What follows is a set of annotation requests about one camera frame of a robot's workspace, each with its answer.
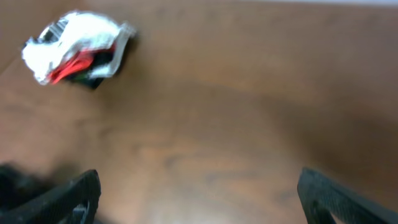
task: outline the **dark blurry object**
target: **dark blurry object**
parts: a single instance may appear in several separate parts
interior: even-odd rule
[[[0,223],[93,223],[100,180],[89,170],[51,190],[10,166],[0,167]]]
[[[309,224],[336,223],[331,213],[347,224],[398,223],[398,214],[304,168],[297,186]]]

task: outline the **crumpled plastic packaging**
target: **crumpled plastic packaging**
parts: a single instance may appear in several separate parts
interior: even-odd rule
[[[31,37],[22,49],[22,59],[34,72],[35,79],[46,85],[49,75],[78,52],[114,47],[109,63],[91,68],[89,79],[112,77],[120,66],[129,38],[136,34],[127,22],[119,25],[105,15],[88,11],[72,11],[47,26],[37,39]]]

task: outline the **black object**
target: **black object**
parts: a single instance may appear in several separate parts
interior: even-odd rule
[[[45,187],[38,187],[10,167],[0,167],[0,181],[0,223],[94,222],[101,195],[100,180],[95,170],[86,171],[38,197],[37,194],[45,191]]]
[[[335,224],[332,214],[347,224],[398,223],[398,214],[304,168],[297,186],[309,224]]]

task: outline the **brown wooden surface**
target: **brown wooden surface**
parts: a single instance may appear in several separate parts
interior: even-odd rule
[[[302,166],[398,211],[397,9],[0,4],[1,162],[56,181],[97,169],[111,223],[305,223]],[[40,86],[15,54],[71,9],[140,30],[94,92]]]

